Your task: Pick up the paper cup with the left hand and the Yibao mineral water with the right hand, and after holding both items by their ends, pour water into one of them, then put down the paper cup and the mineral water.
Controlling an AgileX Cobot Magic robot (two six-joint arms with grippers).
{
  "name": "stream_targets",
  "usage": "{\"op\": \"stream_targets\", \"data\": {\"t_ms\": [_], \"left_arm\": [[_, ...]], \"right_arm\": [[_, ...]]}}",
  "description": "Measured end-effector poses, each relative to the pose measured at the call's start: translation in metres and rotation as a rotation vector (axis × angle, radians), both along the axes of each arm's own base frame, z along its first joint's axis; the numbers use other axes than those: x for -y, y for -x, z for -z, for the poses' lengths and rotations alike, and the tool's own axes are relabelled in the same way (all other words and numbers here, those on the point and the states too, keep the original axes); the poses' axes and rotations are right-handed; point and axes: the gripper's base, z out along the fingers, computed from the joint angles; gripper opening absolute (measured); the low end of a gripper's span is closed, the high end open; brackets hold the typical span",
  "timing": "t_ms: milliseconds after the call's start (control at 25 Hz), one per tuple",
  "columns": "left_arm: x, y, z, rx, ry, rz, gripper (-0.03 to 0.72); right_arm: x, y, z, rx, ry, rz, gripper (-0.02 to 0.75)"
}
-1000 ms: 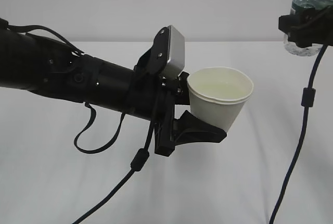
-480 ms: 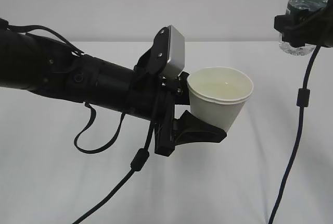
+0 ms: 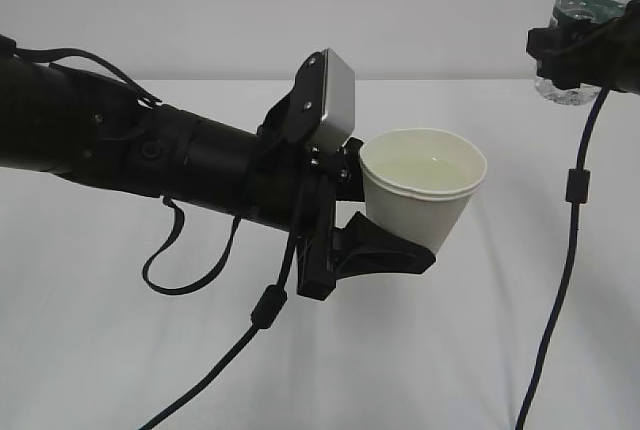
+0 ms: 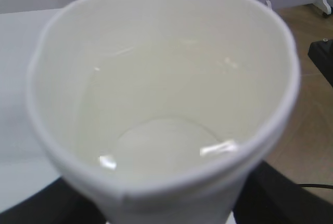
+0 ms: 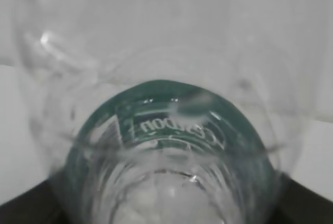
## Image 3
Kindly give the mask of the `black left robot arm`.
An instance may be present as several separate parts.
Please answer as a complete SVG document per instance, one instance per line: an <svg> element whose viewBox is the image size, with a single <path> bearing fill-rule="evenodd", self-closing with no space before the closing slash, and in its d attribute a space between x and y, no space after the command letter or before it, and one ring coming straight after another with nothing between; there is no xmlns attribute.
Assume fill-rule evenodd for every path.
<svg viewBox="0 0 640 430"><path fill-rule="evenodd" d="M343 278L422 274L434 248L340 201L364 200L355 74L331 49L308 56L254 132L162 102L111 63L70 68L75 48L1 41L1 163L89 187L162 198L286 231L299 295L323 300Z"/></svg>

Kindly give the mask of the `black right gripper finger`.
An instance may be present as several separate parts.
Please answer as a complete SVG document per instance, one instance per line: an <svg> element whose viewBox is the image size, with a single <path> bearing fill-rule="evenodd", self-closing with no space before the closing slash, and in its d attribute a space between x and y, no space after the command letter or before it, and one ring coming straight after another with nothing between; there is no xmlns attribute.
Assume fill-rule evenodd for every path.
<svg viewBox="0 0 640 430"><path fill-rule="evenodd" d="M557 53L564 48L560 27L532 28L527 33L526 52L536 61L537 75L562 75L565 68Z"/></svg>

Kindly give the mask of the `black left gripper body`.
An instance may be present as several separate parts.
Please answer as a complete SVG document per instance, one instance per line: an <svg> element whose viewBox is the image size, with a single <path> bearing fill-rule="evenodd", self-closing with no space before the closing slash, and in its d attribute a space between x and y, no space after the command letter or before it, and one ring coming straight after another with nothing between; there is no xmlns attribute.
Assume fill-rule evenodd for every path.
<svg viewBox="0 0 640 430"><path fill-rule="evenodd" d="M294 237L297 294L314 300L336 287L332 236L338 187L350 175L347 155L345 147L261 143L243 183L241 215Z"/></svg>

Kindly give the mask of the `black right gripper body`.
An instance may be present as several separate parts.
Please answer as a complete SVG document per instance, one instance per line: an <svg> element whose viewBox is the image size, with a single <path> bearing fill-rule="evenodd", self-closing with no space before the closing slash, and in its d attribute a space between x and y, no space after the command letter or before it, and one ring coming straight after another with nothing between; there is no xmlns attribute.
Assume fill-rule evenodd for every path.
<svg viewBox="0 0 640 430"><path fill-rule="evenodd" d="M538 75L560 90L581 85L639 93L639 2L630 1L622 16L602 24L575 20L564 26L564 48L557 53L562 75Z"/></svg>

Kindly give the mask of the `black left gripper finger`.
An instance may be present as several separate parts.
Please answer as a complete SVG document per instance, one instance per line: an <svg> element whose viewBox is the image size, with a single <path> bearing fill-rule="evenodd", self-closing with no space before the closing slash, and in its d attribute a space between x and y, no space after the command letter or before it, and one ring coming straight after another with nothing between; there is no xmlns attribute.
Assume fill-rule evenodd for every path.
<svg viewBox="0 0 640 430"><path fill-rule="evenodd" d="M356 212L345 227L334 229L332 263L337 280L374 274L421 275L435 263L435 255Z"/></svg>
<svg viewBox="0 0 640 430"><path fill-rule="evenodd" d="M341 148L341 168L337 188L337 200L345 202L364 202L363 173L360 163L360 150L364 142L350 137Z"/></svg>

